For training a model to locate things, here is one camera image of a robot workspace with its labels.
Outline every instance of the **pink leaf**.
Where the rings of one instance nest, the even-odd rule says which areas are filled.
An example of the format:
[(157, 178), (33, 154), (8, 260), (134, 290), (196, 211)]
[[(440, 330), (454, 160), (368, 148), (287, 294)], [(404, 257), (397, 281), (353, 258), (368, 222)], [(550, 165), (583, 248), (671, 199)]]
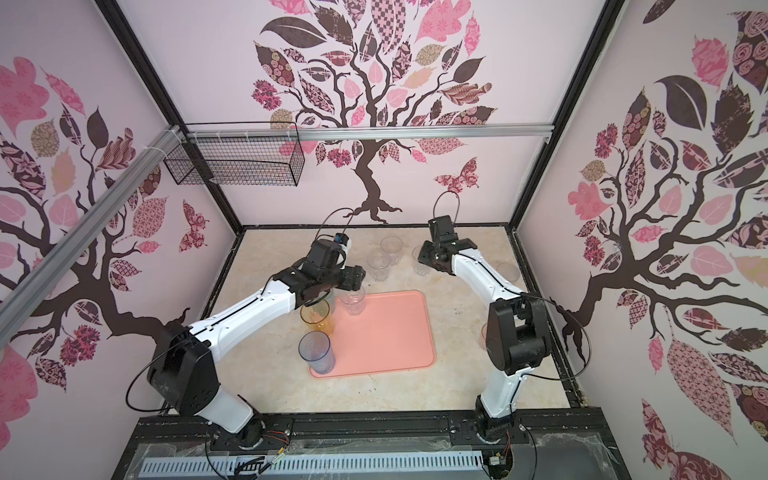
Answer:
[(699, 217), (707, 225), (717, 225), (722, 222), (730, 211), (730, 203), (733, 201), (733, 195), (723, 195), (715, 197), (706, 202), (699, 209)]
[(62, 195), (54, 200), (48, 217), (56, 225), (74, 227), (78, 222), (78, 208), (74, 205), (69, 195)]
[(427, 157), (425, 157), (424, 154), (418, 150), (412, 151), (411, 156), (413, 156), (413, 160), (417, 162), (422, 162), (423, 164), (427, 163)]
[(408, 97), (408, 91), (405, 88), (396, 88), (386, 95), (386, 100), (394, 108), (397, 108), (405, 103), (406, 97)]
[(733, 271), (733, 265), (725, 255), (709, 245), (702, 245), (694, 250), (694, 255), (690, 259), (690, 268), (704, 276), (718, 276)]
[(8, 223), (18, 222), (27, 214), (24, 204), (8, 195), (0, 195), (0, 220)]
[(352, 99), (360, 95), (360, 87), (357, 86), (357, 83), (350, 80), (349, 77), (344, 79), (344, 95)]
[(8, 268), (16, 261), (16, 247), (8, 242), (0, 242), (0, 268)]
[(650, 341), (650, 345), (648, 346), (648, 358), (650, 359), (650, 364), (654, 367), (654, 370), (657, 372), (661, 370), (661, 365), (664, 362), (664, 348), (661, 345), (661, 337), (655, 336), (654, 339)]
[(675, 185), (662, 196), (659, 200), (659, 210), (665, 214), (674, 215), (680, 210), (683, 201), (683, 192), (680, 185)]

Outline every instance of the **aluminum rail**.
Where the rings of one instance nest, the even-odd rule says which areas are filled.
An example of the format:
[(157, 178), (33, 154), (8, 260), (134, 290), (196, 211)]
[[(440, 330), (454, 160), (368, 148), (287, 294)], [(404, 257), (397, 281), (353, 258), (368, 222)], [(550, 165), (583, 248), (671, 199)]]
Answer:
[(114, 185), (83, 215), (53, 250), (29, 273), (0, 307), (0, 348), (3, 348), (69, 271), (93, 239), (122, 207), (136, 188), (179, 144), (178, 127), (168, 126), (131, 162)]

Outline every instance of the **tree mural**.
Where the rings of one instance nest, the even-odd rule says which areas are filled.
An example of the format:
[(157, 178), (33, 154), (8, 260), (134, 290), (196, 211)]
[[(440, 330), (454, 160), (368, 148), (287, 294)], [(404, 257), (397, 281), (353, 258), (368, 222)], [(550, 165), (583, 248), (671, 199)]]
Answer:
[[(666, 350), (683, 394), (733, 435), (731, 390), (746, 419), (768, 441), (768, 391), (742, 385), (768, 382), (768, 373), (743, 355), (763, 348), (768, 333), (721, 322), (707, 310), (726, 304), (768, 315), (757, 298), (734, 290), (750, 283), (768, 287), (768, 258), (754, 252), (768, 247), (768, 216), (743, 218), (747, 208), (754, 211), (768, 201), (768, 136), (760, 136), (768, 131), (768, 108), (759, 122), (753, 122), (752, 108), (766, 101), (768, 15), (731, 15), (738, 24), (731, 61), (723, 42), (695, 39), (693, 64), (704, 86), (685, 75), (662, 78), (655, 83), (666, 91), (665, 108), (652, 106), (643, 90), (620, 124), (621, 133), (616, 124), (598, 133), (598, 158), (585, 166), (585, 181), (568, 195), (585, 221), (576, 237), (584, 239), (584, 259), (593, 270), (578, 309), (561, 311), (572, 315), (564, 315), (562, 334), (584, 360), (579, 325), (589, 325), (606, 293), (620, 292), (617, 308), (627, 308), (631, 329), (648, 319), (654, 370), (663, 368)], [(719, 91), (714, 104), (707, 91)], [(667, 128), (667, 121), (676, 126)], [(762, 140), (743, 142), (750, 131)], [(742, 253), (733, 253), (734, 247)], [(692, 287), (696, 294), (677, 292)], [(670, 336), (662, 333), (664, 324), (660, 329), (664, 317)], [(708, 351), (685, 343), (681, 333)], [(736, 380), (724, 381), (723, 374)]]
[[(421, 47), (415, 56), (410, 38), (403, 39), (410, 18), (406, 15), (406, 0), (323, 0), (327, 6), (304, 0), (271, 2), (295, 15), (276, 18), (262, 28), (262, 32), (272, 32), (294, 48), (278, 50), (255, 44), (264, 71), (281, 89), (258, 80), (252, 94), (264, 108), (274, 110), (274, 128), (282, 127), (277, 123), (281, 121), (295, 121), (300, 127), (484, 124), (495, 110), (483, 106), (456, 109), (479, 103), (481, 95), (492, 87), (490, 83), (469, 83), (483, 58), (458, 61), (464, 55), (471, 57), (480, 40), (474, 15), (462, 24), (461, 19), (471, 8), (469, 0), (458, 0), (455, 5), (452, 0), (407, 0), (415, 6), (414, 20), (421, 16), (413, 43), (421, 38), (437, 41)], [(371, 19), (363, 22), (368, 3)], [(319, 28), (300, 15), (313, 17)], [(462, 38), (449, 41), (450, 35), (460, 32), (464, 33)], [(278, 109), (283, 100), (291, 101), (297, 109)], [(453, 108), (444, 109), (444, 102)], [(403, 154), (426, 162), (425, 154), (446, 154), (463, 145), (458, 138), (415, 142), (417, 145), (398, 139), (310, 141), (303, 142), (302, 148), (305, 153), (314, 151), (318, 164), (325, 160), (337, 168), (354, 164), (355, 175), (368, 196), (346, 216), (369, 212), (371, 219), (387, 223), (379, 212), (402, 210), (382, 199), (370, 163), (376, 158), (400, 162)], [(292, 152), (293, 145), (284, 150)], [(477, 182), (473, 173), (476, 163), (474, 159), (471, 162), (458, 177), (443, 175), (435, 180), (458, 191), (470, 187)]]

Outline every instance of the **patterned leaf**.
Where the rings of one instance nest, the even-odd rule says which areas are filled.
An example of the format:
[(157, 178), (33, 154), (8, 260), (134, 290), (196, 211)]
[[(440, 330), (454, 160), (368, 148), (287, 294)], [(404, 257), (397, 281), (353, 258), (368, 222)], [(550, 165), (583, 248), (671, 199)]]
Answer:
[(659, 210), (668, 215), (674, 215), (683, 204), (683, 191), (680, 185), (675, 185), (659, 199)]
[(688, 170), (706, 170), (712, 166), (707, 152), (702, 147), (683, 140), (683, 165)]
[(476, 104), (480, 99), (480, 95), (487, 94), (491, 91), (491, 88), (493, 88), (493, 85), (490, 83), (482, 87), (478, 87), (477, 84), (460, 84), (441, 90), (440, 93), (457, 105)]
[(422, 49), (419, 50), (419, 53), (416, 54), (416, 63), (422, 67), (431, 65), (437, 60), (437, 57), (440, 56), (440, 52), (442, 52), (443, 48), (445, 48), (445, 46), (436, 43), (422, 47)]
[(736, 353), (710, 353), (710, 358), (715, 365), (729, 375), (748, 382), (768, 383), (768, 373), (746, 357)]
[(671, 75), (659, 80), (667, 88), (667, 114), (678, 125), (701, 130), (707, 118), (707, 96), (690, 77)]
[(642, 147), (629, 164), (627, 176), (624, 177), (624, 186), (627, 188), (627, 207), (632, 208), (640, 200), (640, 195), (645, 188), (645, 160)]
[(419, 138), (416, 143), (430, 155), (447, 154), (461, 147), (463, 144), (458, 138)]
[(280, 17), (264, 25), (261, 33), (273, 31), (283, 40), (297, 48), (316, 47), (326, 42), (326, 38), (316, 27), (297, 17)]
[(86, 322), (101, 325), (98, 316), (98, 306), (95, 303), (83, 300), (74, 305), (74, 311)]
[(742, 248), (765, 248), (768, 245), (768, 214), (758, 214), (742, 223), (727, 241)]
[(761, 348), (765, 342), (768, 342), (768, 334), (761, 329), (737, 328), (723, 335), (718, 339), (730, 348), (740, 352), (751, 352)]
[(676, 339), (667, 353), (667, 364), (677, 386), (694, 405), (733, 435), (730, 400), (725, 383), (707, 358)]
[(707, 312), (703, 308), (692, 308), (690, 310), (686, 310), (685, 313), (683, 313), (683, 318), (695, 326), (699, 326), (703, 329), (727, 330), (726, 327), (720, 325), (720, 323), (711, 313)]
[(445, 53), (442, 55), (442, 63), (441, 67), (443, 71), (448, 71), (454, 63), (456, 63), (456, 58), (458, 58), (458, 53), (462, 50), (462, 41), (458, 43), (455, 47), (449, 48), (445, 51)]
[(576, 237), (588, 237), (590, 233), (592, 233), (592, 230), (598, 225), (597, 220), (589, 220), (587, 223), (584, 224), (584, 226), (581, 228), (581, 230), (576, 233)]
[(661, 366), (664, 363), (664, 347), (661, 345), (661, 337), (655, 336), (650, 341), (650, 345), (648, 345), (648, 359), (655, 372), (661, 370)]
[(729, 164), (713, 182), (725, 188), (745, 187), (763, 175), (766, 165), (768, 165), (768, 148)]
[(53, 157), (58, 152), (58, 132), (53, 126), (53, 119), (43, 122), (32, 129), (29, 138), (32, 149), (38, 157)]
[(688, 258), (688, 255), (673, 255), (668, 253), (659, 259), (659, 264), (656, 265), (656, 273), (664, 274), (675, 271), (684, 261)]
[(44, 382), (60, 386), (67, 391), (67, 372), (59, 362), (38, 357), (35, 360), (35, 372)]
[(667, 170), (672, 166), (670, 155), (659, 144), (650, 143), (650, 165), (656, 170)]
[(752, 113), (750, 96), (738, 85), (729, 84), (720, 92), (720, 99), (715, 104), (715, 121), (711, 125), (712, 138), (723, 155), (728, 155), (746, 137), (752, 126)]
[(411, 67), (411, 45), (408, 41), (404, 41), (400, 48), (397, 49), (395, 59), (392, 61), (392, 81), (398, 81), (400, 78), (406, 76), (408, 69)]

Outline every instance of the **pink wall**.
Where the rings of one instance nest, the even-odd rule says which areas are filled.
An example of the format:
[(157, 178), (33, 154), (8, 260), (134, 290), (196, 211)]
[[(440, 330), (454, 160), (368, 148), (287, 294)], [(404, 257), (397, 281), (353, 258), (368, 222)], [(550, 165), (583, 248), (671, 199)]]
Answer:
[(765, 2), (631, 2), (521, 226), (633, 478), (765, 477), (767, 58)]
[[(7, 296), (165, 122), (91, 2), (34, 0), (2, 14)], [(232, 241), (203, 187), (178, 187), (162, 165), (149, 176), (0, 352), (0, 477), (111, 475), (138, 417), (127, 384), (163, 323), (200, 314)], [(131, 398), (161, 403), (145, 382)]]

